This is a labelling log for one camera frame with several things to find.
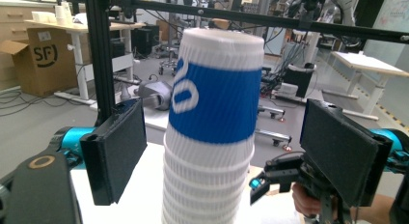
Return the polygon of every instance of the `cardboard box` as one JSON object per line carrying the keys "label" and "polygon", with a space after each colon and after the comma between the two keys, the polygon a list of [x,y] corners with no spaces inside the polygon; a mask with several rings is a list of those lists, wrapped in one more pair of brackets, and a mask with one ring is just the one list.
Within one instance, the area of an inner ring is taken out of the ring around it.
{"label": "cardboard box", "polygon": [[77,87],[74,56],[67,49],[70,37],[64,30],[27,29],[29,40],[4,41],[0,51],[13,55],[21,91],[47,97]]}
{"label": "cardboard box", "polygon": [[[169,23],[163,21],[163,20],[156,20],[156,25],[159,26],[159,31],[162,32],[162,35],[160,36],[160,40],[163,42],[167,42],[169,39]],[[172,38],[172,40],[174,40],[175,38],[177,38],[177,31],[174,30],[174,37]]]}
{"label": "cardboard box", "polygon": [[0,91],[18,86],[12,56],[0,53]]}

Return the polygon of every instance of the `sf logo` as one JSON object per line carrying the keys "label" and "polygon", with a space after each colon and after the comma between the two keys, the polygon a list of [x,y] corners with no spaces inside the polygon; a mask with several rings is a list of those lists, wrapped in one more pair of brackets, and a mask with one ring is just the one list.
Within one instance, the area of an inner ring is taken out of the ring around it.
{"label": "sf logo", "polygon": [[34,54],[36,55],[36,61],[39,68],[47,68],[52,66],[58,59],[57,46],[51,44],[51,46],[35,47]]}
{"label": "sf logo", "polygon": [[[172,96],[172,107],[176,114],[193,110],[199,102],[199,92],[193,81],[186,78],[189,64],[183,59],[179,59],[178,65],[182,67],[177,71],[175,76],[174,94]],[[188,98],[181,98],[183,94],[189,94]]]}

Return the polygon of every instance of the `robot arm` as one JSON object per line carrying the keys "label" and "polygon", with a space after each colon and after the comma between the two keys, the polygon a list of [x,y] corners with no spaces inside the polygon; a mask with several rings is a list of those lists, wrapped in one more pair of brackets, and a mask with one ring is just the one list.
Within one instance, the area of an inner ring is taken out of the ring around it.
{"label": "robot arm", "polygon": [[341,21],[343,25],[355,26],[353,11],[354,0],[331,0],[340,9]]}

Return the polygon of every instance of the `tabletop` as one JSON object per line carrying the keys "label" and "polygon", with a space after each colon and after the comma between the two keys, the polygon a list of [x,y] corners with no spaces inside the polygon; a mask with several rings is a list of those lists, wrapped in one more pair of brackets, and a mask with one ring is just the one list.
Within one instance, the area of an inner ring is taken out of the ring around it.
{"label": "tabletop", "polygon": [[363,54],[341,52],[332,52],[331,54],[355,70],[368,70],[383,74],[409,77],[408,72]]}
{"label": "tabletop", "polygon": [[[71,32],[77,32],[77,33],[88,33],[88,26],[85,24],[80,24],[80,23],[72,23],[68,25],[59,25],[57,23],[40,23],[36,22],[34,20],[24,20],[24,22],[33,24],[36,27],[50,27],[50,28],[58,28],[58,29],[64,29],[67,31]],[[134,23],[134,24],[121,24],[121,23],[111,23],[111,26],[109,27],[109,30],[111,31],[117,31],[117,30],[124,30],[124,29],[137,29],[137,28],[142,28],[145,26],[145,23]]]}
{"label": "tabletop", "polygon": [[[87,171],[71,170],[75,193],[83,222],[87,223],[161,223],[163,189],[163,154],[161,145],[148,143],[136,165],[122,198],[111,206],[95,206]],[[251,167],[248,179],[261,168]],[[301,224],[302,216],[295,210],[291,193],[278,193],[278,185],[250,206],[250,188],[243,190],[235,224]]]}

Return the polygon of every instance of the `stack of paper cups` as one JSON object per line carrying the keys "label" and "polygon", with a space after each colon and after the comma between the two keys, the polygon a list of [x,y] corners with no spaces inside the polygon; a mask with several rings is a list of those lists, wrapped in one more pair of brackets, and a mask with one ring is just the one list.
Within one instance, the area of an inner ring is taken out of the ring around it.
{"label": "stack of paper cups", "polygon": [[187,29],[164,137],[163,223],[233,223],[259,104],[263,39]]}
{"label": "stack of paper cups", "polygon": [[67,25],[72,24],[71,8],[69,7],[69,2],[62,1],[61,6],[64,7],[64,13],[66,14]]}
{"label": "stack of paper cups", "polygon": [[55,6],[55,17],[58,25],[67,25],[66,8],[62,5]]}

